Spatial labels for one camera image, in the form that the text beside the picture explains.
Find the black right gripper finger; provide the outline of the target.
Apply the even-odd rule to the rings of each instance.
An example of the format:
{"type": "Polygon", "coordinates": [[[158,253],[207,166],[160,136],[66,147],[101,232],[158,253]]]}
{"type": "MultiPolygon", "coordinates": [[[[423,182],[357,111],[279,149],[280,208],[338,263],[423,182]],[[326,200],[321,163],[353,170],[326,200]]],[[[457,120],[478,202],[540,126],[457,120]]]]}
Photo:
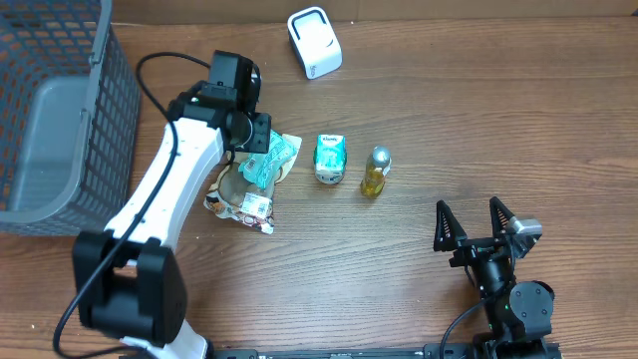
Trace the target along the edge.
{"type": "Polygon", "coordinates": [[[436,205],[437,223],[433,244],[434,251],[454,251],[468,239],[450,207],[439,200],[436,205]]]}
{"type": "Polygon", "coordinates": [[[514,218],[514,214],[497,196],[493,196],[489,200],[489,211],[493,237],[512,232],[510,221],[514,218]]]}

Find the mint green snack packet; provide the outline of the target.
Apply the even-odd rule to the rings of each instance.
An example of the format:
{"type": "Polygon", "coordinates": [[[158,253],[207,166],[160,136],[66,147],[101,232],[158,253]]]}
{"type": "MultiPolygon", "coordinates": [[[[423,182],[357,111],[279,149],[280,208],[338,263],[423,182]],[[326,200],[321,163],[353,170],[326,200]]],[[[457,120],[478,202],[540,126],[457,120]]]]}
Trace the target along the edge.
{"type": "Polygon", "coordinates": [[[238,171],[249,182],[266,189],[276,173],[296,154],[297,148],[274,131],[270,131],[269,150],[266,154],[250,154],[238,171]]]}

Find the brown printed snack pouch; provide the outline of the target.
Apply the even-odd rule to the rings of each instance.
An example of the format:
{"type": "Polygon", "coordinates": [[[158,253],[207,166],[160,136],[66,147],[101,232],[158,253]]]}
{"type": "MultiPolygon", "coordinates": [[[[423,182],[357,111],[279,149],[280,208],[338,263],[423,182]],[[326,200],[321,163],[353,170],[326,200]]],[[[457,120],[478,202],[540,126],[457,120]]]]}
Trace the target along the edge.
{"type": "Polygon", "coordinates": [[[266,188],[247,180],[239,171],[241,165],[251,163],[251,154],[239,154],[210,186],[203,205],[219,218],[233,219],[265,234],[272,234],[275,188],[292,170],[302,144],[300,137],[288,134],[282,134],[281,137],[294,149],[293,156],[274,173],[266,188]]]}

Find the green white Knorr container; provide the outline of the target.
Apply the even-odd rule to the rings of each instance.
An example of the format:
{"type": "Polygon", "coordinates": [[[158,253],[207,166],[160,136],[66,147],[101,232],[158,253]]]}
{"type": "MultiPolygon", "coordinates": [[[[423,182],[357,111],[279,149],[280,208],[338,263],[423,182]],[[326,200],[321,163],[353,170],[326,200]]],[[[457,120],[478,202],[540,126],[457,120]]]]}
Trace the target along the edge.
{"type": "Polygon", "coordinates": [[[325,184],[339,183],[346,170],[346,138],[341,135],[319,135],[314,156],[315,177],[325,184]]]}

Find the yellow liquid bottle grey cap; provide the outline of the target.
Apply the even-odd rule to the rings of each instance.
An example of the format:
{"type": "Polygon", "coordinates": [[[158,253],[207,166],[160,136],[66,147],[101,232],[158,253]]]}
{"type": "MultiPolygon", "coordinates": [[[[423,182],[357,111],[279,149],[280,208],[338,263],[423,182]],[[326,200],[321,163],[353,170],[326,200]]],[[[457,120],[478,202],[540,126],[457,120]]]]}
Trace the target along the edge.
{"type": "Polygon", "coordinates": [[[383,146],[374,147],[367,158],[365,174],[360,183],[363,196],[375,198],[382,192],[391,165],[390,151],[383,146]]]}

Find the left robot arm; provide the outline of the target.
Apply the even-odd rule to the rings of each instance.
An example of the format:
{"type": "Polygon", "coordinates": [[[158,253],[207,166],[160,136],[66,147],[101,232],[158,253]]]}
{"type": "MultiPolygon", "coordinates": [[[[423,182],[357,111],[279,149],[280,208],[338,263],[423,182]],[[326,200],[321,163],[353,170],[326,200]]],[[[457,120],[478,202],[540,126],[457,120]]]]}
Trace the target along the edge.
{"type": "Polygon", "coordinates": [[[81,324],[120,340],[126,358],[211,358],[211,342],[185,314],[187,292],[176,244],[208,174],[238,152],[269,150],[271,118],[259,113],[261,74],[241,55],[215,51],[208,77],[159,111],[166,120],[158,152],[134,194],[100,232],[83,231],[72,259],[76,296],[54,331],[73,313],[81,324]]]}

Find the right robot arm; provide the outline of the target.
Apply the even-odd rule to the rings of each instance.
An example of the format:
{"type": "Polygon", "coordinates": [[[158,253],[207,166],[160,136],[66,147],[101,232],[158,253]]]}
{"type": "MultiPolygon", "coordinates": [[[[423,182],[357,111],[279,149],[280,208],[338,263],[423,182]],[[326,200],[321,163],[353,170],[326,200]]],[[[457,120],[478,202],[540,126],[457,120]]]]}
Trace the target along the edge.
{"type": "Polygon", "coordinates": [[[489,200],[491,235],[471,239],[444,200],[436,204],[433,250],[450,252],[451,267],[462,268],[478,290],[479,302],[460,314],[437,346],[438,358],[559,358],[557,344],[545,337],[552,331],[555,294],[538,280],[519,282],[515,268],[542,237],[534,217],[515,215],[496,196],[489,200]],[[454,329],[483,309],[488,331],[469,344],[448,343],[454,329]]]}

